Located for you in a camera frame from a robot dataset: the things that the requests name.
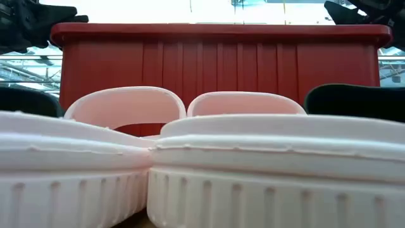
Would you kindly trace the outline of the pink slide sandal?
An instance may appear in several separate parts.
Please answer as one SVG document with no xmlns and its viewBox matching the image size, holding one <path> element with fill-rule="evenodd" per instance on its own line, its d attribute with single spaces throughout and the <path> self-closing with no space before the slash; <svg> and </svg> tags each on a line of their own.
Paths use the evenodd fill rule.
<svg viewBox="0 0 405 228">
<path fill-rule="evenodd" d="M 153 147 L 157 228 L 405 228 L 405 123 L 228 112 L 203 94 Z"/>
<path fill-rule="evenodd" d="M 185 116 L 151 86 L 93 92 L 63 117 L 0 111 L 0 228 L 110 228 L 143 210 L 159 135 L 119 128 Z"/>
</svg>

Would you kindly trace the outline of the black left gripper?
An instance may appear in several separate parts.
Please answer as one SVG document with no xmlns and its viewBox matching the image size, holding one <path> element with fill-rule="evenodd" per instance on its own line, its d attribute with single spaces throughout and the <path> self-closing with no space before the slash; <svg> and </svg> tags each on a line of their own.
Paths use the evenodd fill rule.
<svg viewBox="0 0 405 228">
<path fill-rule="evenodd" d="M 57 23 L 88 23 L 74 6 L 39 4 L 33 0 L 0 0 L 0 54 L 47 48 L 50 29 Z"/>
</svg>

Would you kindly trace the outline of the black slide sandal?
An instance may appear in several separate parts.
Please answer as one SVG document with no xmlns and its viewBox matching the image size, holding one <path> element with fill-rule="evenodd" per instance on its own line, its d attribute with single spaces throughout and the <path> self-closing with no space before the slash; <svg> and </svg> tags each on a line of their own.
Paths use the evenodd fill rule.
<svg viewBox="0 0 405 228">
<path fill-rule="evenodd" d="M 405 123 L 405 87 L 324 84 L 305 97 L 308 114 L 377 118 Z"/>
<path fill-rule="evenodd" d="M 32 89 L 11 87 L 0 87 L 0 111 L 21 111 L 47 117 L 62 117 L 65 114 L 54 96 Z"/>
</svg>

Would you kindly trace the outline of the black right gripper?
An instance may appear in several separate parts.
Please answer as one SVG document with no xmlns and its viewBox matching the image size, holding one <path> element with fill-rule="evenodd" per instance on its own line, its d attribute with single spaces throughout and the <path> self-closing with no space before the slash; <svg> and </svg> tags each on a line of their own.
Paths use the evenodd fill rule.
<svg viewBox="0 0 405 228">
<path fill-rule="evenodd" d="M 405 0 L 327 0 L 324 8 L 336 25 L 372 24 L 383 18 L 405 20 Z M 390 26 L 392 40 L 385 48 L 405 51 L 405 23 Z"/>
</svg>

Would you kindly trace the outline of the red plastic bin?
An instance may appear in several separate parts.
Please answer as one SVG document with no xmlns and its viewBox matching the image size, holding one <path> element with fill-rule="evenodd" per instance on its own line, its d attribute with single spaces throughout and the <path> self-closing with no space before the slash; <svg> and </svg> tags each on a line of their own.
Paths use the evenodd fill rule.
<svg viewBox="0 0 405 228">
<path fill-rule="evenodd" d="M 303 103 L 323 84 L 378 86 L 384 25 L 59 23 L 59 101 L 125 86 L 156 86 L 188 105 L 211 91 L 270 92 Z"/>
</svg>

